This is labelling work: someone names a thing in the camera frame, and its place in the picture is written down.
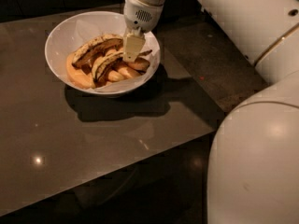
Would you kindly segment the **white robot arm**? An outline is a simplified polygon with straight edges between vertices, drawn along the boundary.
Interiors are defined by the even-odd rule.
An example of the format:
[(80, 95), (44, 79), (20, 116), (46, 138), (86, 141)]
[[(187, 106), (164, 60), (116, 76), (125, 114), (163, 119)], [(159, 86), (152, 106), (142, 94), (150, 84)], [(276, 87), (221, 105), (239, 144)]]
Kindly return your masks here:
[(267, 84), (216, 132), (206, 224), (299, 224), (298, 2), (197, 1)]

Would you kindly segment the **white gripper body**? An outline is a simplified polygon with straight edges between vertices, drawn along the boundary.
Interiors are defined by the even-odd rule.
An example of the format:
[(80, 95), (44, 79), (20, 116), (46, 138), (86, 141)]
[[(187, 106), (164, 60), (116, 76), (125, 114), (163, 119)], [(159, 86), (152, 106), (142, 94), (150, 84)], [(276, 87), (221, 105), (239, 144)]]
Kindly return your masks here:
[(164, 0), (125, 0), (123, 15), (129, 30), (147, 33), (157, 25)]

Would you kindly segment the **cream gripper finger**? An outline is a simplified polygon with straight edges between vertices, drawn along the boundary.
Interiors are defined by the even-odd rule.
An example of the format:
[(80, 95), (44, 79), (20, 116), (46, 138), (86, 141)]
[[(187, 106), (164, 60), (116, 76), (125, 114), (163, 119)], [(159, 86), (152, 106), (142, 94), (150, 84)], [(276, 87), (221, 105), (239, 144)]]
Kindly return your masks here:
[(146, 39), (141, 28), (127, 28), (123, 36), (123, 59), (128, 63), (134, 62), (145, 42)]

